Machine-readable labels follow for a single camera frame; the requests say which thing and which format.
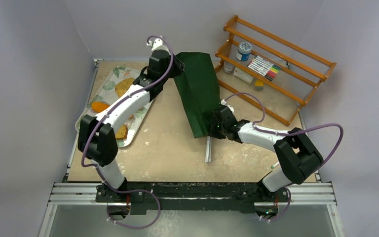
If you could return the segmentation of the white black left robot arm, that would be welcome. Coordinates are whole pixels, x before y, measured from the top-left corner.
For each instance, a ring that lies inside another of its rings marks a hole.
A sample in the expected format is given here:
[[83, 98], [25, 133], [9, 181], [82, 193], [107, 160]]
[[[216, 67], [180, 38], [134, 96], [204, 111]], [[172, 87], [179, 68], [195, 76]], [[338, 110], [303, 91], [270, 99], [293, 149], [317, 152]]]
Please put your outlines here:
[[171, 51], [156, 49], [149, 64], [123, 96], [98, 115], [85, 115], [80, 120], [77, 145], [82, 159], [91, 160], [89, 166], [97, 170], [114, 201], [121, 202], [127, 197], [127, 188], [123, 185], [126, 179], [114, 163], [118, 152], [115, 134], [131, 115], [163, 90], [169, 78], [177, 77], [183, 71], [183, 63], [176, 60]]

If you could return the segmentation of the metal tongs with white handle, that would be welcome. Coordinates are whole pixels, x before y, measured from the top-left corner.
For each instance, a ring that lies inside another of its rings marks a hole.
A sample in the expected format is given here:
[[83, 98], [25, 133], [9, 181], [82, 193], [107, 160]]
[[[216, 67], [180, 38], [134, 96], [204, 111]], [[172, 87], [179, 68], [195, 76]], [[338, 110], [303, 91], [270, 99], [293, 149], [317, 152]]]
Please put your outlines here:
[[212, 159], [212, 137], [207, 136], [206, 139], [206, 153], [205, 153], [205, 163], [210, 163]]

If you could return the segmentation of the yellow triangular fake bread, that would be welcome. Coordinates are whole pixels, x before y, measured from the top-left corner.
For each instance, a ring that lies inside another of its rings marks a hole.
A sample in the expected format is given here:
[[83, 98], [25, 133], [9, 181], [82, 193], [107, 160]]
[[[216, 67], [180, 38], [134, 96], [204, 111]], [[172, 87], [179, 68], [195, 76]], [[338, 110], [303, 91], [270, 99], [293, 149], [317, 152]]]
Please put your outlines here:
[[115, 139], [116, 140], [125, 140], [128, 135], [128, 127], [123, 124], [120, 129], [116, 132], [115, 134]]

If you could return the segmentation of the green paper bag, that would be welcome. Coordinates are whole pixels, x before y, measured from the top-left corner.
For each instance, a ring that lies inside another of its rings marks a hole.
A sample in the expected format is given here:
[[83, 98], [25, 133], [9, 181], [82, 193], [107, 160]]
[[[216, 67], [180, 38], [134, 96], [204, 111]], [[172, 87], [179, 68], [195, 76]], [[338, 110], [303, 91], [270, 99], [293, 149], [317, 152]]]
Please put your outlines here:
[[174, 78], [194, 138], [209, 135], [213, 111], [220, 104], [220, 86], [208, 53], [181, 52], [184, 72]]

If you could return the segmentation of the orange fake baguette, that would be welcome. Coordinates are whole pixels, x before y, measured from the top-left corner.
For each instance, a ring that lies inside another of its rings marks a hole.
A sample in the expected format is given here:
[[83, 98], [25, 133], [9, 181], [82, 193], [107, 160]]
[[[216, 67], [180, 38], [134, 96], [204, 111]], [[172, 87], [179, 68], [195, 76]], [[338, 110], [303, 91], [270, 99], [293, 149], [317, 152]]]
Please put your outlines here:
[[101, 113], [102, 111], [106, 110], [109, 107], [110, 107], [109, 104], [107, 104], [105, 102], [101, 102], [101, 101], [94, 101], [91, 103], [91, 109], [95, 113]]

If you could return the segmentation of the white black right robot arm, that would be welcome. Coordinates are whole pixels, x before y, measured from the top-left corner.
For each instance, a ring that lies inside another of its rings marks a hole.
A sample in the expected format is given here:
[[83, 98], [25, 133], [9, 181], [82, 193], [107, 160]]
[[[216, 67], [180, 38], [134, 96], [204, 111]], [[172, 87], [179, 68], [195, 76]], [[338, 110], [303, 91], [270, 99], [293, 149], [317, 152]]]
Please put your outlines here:
[[256, 145], [277, 155], [280, 167], [258, 182], [257, 194], [264, 201], [275, 197], [281, 188], [302, 184], [324, 163], [320, 152], [300, 128], [278, 132], [249, 120], [237, 120], [226, 105], [213, 112], [209, 134], [217, 139]]

